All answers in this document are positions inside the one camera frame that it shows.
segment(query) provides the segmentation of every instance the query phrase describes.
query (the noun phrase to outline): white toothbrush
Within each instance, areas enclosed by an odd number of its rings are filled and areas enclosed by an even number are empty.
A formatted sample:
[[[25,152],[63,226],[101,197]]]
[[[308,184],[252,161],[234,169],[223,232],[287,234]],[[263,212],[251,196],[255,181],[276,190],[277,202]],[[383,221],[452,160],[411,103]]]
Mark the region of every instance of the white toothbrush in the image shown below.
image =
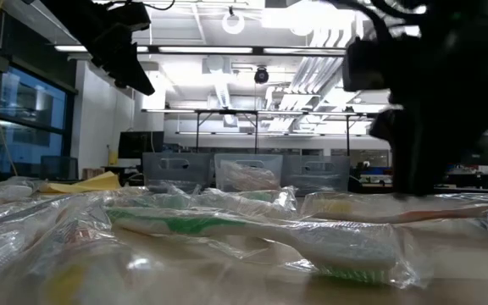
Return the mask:
[[[397,263],[394,245],[366,236],[371,225],[279,221],[265,224],[228,213],[156,208],[107,208],[114,225],[145,234],[196,237],[250,236],[295,248],[319,268],[389,270]]]

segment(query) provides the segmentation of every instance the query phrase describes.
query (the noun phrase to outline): table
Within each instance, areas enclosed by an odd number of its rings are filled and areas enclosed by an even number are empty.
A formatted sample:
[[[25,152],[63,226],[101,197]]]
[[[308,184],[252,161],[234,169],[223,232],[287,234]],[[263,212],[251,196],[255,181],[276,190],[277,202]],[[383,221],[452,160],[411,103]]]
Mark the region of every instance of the table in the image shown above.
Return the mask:
[[[265,259],[275,262],[296,255],[279,244],[252,256],[258,263],[245,263],[208,246],[192,247],[121,229],[114,232],[159,267],[160,281],[153,289],[161,303],[488,304],[486,230],[466,220],[425,222],[396,230],[410,232],[429,257],[435,273],[424,290],[359,285],[264,263]]]

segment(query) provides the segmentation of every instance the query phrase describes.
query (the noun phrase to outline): plastic bin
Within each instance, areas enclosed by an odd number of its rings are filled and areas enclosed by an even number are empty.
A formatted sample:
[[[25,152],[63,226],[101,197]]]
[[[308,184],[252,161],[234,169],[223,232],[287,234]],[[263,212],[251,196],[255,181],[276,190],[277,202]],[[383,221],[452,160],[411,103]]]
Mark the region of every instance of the plastic bin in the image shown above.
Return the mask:
[[[217,153],[216,187],[221,191],[278,189],[283,160],[281,155]]]
[[[188,193],[197,185],[209,187],[212,157],[211,153],[145,152],[144,185],[155,192],[166,192],[164,182]]]
[[[350,159],[343,156],[284,156],[283,186],[295,186],[297,196],[317,191],[347,191]]]

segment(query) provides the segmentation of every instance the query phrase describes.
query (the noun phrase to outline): window frame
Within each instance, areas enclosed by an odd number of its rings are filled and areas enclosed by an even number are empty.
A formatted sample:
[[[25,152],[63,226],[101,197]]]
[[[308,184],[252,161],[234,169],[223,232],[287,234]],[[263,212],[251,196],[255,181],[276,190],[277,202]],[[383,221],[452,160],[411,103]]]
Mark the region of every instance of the window frame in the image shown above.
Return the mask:
[[[26,67],[19,65],[19,64],[13,64],[10,63],[8,66],[9,68],[14,68],[18,69],[32,77],[37,78],[38,80],[47,83],[50,86],[53,86],[57,88],[58,90],[61,90],[62,92],[65,93],[65,105],[64,105],[64,124],[63,124],[63,129],[59,129],[56,127],[52,127],[50,125],[44,125],[42,123],[38,123],[35,121],[30,121],[26,119],[20,119],[12,115],[7,115],[7,114],[0,114],[0,120],[8,121],[11,123],[15,123],[18,125],[23,125],[26,127],[33,128],[35,130],[43,130],[46,132],[50,133],[55,133],[58,135],[62,136],[62,143],[61,143],[61,151],[60,155],[63,157],[68,157],[70,155],[70,148],[71,148],[71,138],[72,138],[72,128],[73,128],[73,112],[74,112],[74,107],[75,107],[75,95],[76,91],[71,91],[68,88],[62,87],[58,83],[54,81],[50,81],[46,77],[43,77],[41,75],[38,75],[34,73],[33,71],[30,71]],[[2,80],[3,80],[3,74],[7,72],[2,72],[0,71],[0,98],[3,92],[3,86],[2,86]],[[3,173],[4,175],[12,176],[13,173]],[[22,175],[29,175],[29,176],[34,176],[32,173],[21,173]]]

